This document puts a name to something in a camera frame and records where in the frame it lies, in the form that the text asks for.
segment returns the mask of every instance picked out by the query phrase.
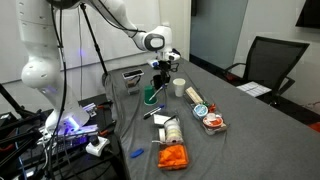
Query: green cup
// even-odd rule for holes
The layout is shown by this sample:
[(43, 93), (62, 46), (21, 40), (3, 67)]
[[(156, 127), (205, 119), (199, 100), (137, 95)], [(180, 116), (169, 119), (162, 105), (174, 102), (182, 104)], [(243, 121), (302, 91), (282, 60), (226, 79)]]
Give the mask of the green cup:
[(157, 97), (154, 97), (151, 100), (149, 100), (153, 94), (154, 94), (153, 86), (148, 85), (144, 87), (144, 103), (146, 105), (150, 106), (157, 103)]

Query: gray tablecloth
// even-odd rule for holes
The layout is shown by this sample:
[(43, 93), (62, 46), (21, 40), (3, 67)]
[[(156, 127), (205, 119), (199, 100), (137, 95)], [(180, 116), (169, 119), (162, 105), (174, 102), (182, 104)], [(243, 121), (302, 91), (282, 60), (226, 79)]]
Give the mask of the gray tablecloth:
[[(118, 111), (117, 134), (125, 154), (131, 179), (320, 179), (320, 134), (232, 85), (184, 61), (179, 71), (170, 73), (171, 82), (158, 96), (158, 105), (167, 102), (167, 111), (178, 112), (189, 155), (186, 169), (160, 170), (159, 146), (153, 118), (143, 114), (157, 105), (144, 104), (143, 89), (159, 71), (148, 65), (112, 71), (112, 92)], [(121, 73), (141, 68), (140, 93), (128, 95)], [(218, 106), (227, 132), (209, 136), (184, 98), (174, 95), (172, 80), (184, 78), (209, 102)], [(130, 158), (143, 148), (144, 153)]]

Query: orange snack package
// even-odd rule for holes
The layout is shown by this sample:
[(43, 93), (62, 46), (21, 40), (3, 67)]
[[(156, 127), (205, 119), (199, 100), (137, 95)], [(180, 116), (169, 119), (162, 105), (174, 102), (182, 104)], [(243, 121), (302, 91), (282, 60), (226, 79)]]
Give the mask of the orange snack package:
[(167, 170), (186, 168), (188, 165), (188, 155), (183, 145), (168, 146), (159, 151), (158, 167)]

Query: white cup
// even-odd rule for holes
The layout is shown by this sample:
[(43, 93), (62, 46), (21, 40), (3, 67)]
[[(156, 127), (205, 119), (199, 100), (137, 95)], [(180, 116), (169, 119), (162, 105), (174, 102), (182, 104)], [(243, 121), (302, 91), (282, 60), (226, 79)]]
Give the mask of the white cup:
[(182, 78), (177, 78), (173, 80), (174, 92), (177, 97), (183, 96), (185, 84), (186, 84), (186, 81)]

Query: black chair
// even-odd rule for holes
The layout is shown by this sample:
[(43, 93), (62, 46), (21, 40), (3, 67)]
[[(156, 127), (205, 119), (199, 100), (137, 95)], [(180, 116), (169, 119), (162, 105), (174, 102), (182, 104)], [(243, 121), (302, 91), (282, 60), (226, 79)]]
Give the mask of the black chair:
[[(269, 103), (277, 104), (279, 96), (294, 84), (294, 80), (287, 77), (288, 73), (302, 57), (308, 43), (290, 42), (257, 36), (249, 50), (246, 63), (236, 63), (224, 70), (227, 80), (234, 80), (235, 76), (229, 70), (246, 65), (244, 75), (238, 78), (242, 84), (257, 82), (271, 89)], [(284, 79), (288, 81), (281, 86)]]

